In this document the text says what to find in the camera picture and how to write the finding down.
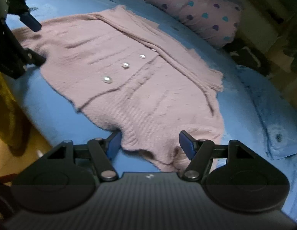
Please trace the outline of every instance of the pearl button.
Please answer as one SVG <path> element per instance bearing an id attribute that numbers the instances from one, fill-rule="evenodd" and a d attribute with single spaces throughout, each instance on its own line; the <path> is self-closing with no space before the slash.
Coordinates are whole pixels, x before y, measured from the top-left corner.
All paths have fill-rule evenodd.
<path id="1" fill-rule="evenodd" d="M 123 67 L 124 69 L 128 69 L 129 63 L 122 63 L 121 67 Z"/>
<path id="2" fill-rule="evenodd" d="M 112 83 L 112 79 L 109 76 L 105 76 L 103 78 L 103 82 L 110 84 L 110 83 Z"/>

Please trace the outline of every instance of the yellow cloth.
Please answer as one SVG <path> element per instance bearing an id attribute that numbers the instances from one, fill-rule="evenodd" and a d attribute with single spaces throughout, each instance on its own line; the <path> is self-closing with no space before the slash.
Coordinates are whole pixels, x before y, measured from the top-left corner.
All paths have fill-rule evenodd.
<path id="1" fill-rule="evenodd" d="M 28 139 L 30 123 L 17 105 L 0 72 L 0 138 L 18 149 Z"/>

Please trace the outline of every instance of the blue fabric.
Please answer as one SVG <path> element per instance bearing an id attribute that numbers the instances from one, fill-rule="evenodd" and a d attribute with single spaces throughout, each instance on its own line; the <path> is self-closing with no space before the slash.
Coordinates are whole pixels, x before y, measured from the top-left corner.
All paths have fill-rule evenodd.
<path id="1" fill-rule="evenodd" d="M 237 66 L 267 132 L 268 150 L 273 159 L 297 153 L 297 110 L 260 73 Z"/>
<path id="2" fill-rule="evenodd" d="M 211 68 L 224 73 L 224 90 L 217 94 L 225 124 L 222 144 L 227 144 L 231 139 L 240 140 L 288 177 L 290 194 L 282 210 L 297 221 L 297 155 L 280 160 L 269 159 L 265 130 L 246 88 L 238 77 L 235 63 L 229 56 L 215 50 L 187 27 L 143 0 L 27 0 L 27 5 L 34 7 L 32 15 L 39 21 L 102 11 L 118 4 L 124 4 L 134 13 L 157 22 L 161 30 L 185 47 L 194 48 Z M 16 16 L 9 16 L 7 23 L 10 28 L 23 26 Z M 66 139 L 73 140 L 75 144 L 83 144 L 95 137 L 109 136 L 108 131 L 95 126 L 57 94 L 42 78 L 37 67 L 30 66 L 28 72 L 16 81 L 9 77 L 6 81 L 20 107 L 52 146 Z M 113 165 L 120 175 L 126 171 L 158 171 L 151 163 L 122 150 L 113 160 Z"/>

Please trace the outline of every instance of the wooden floor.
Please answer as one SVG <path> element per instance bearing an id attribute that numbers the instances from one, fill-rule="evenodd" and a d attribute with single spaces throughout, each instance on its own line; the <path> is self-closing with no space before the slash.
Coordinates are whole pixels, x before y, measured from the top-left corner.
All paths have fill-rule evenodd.
<path id="1" fill-rule="evenodd" d="M 20 173 L 31 163 L 38 159 L 37 151 L 43 154 L 51 149 L 44 137 L 35 129 L 31 128 L 27 149 L 21 157 L 13 156 L 7 145 L 0 140 L 0 176 Z"/>

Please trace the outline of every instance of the polka dot fabric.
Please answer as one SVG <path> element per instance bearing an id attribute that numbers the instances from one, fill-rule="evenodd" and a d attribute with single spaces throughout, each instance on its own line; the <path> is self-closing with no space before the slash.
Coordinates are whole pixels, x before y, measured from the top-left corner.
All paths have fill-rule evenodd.
<path id="1" fill-rule="evenodd" d="M 216 48 L 234 40 L 242 8 L 225 0 L 146 0 Z"/>

